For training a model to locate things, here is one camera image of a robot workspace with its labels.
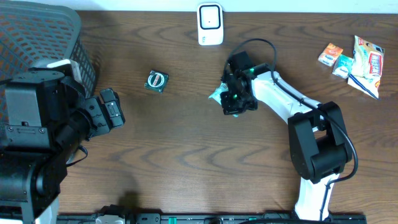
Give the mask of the teal snack packet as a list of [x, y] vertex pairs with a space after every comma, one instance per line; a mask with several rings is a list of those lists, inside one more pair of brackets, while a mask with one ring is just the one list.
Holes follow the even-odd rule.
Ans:
[[218, 104], [221, 105], [221, 94], [224, 92], [228, 92], [228, 86], [226, 83], [221, 82], [220, 86], [215, 89], [215, 91], [208, 97], [209, 99], [215, 100]]

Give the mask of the orange white tissue pack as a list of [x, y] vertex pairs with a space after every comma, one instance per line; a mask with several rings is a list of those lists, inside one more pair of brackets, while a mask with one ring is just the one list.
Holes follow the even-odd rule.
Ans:
[[343, 49], [329, 43], [327, 47], [323, 50], [323, 52], [318, 57], [318, 61], [327, 65], [329, 67], [333, 66], [338, 57], [342, 54]]

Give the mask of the green white tissue pack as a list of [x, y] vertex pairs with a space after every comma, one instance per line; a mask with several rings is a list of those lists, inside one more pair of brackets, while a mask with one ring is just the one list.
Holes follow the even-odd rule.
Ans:
[[353, 58], [347, 57], [345, 55], [340, 55], [335, 62], [332, 74], [341, 78], [348, 78], [349, 74], [352, 71], [353, 63]]

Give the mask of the white blue snack bag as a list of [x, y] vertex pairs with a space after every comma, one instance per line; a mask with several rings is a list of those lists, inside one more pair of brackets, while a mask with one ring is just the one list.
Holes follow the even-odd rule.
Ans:
[[374, 99], [379, 99], [385, 50], [363, 38], [354, 37], [354, 62], [348, 84]]

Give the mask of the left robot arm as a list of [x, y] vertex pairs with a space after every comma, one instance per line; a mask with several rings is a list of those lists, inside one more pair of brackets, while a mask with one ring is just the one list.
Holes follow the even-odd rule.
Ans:
[[55, 223], [60, 185], [82, 142], [124, 125], [118, 94], [86, 96], [77, 62], [44, 59], [4, 82], [1, 222]]

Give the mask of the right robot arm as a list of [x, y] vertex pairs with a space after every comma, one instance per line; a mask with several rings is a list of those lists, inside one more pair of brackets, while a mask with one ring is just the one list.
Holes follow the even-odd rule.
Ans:
[[301, 177], [294, 212], [302, 220], [328, 221], [332, 188], [345, 165], [357, 158], [340, 107], [307, 98], [286, 83], [274, 67], [255, 65], [246, 52], [226, 61], [220, 95], [223, 113], [237, 116], [263, 102], [288, 126], [290, 158]]

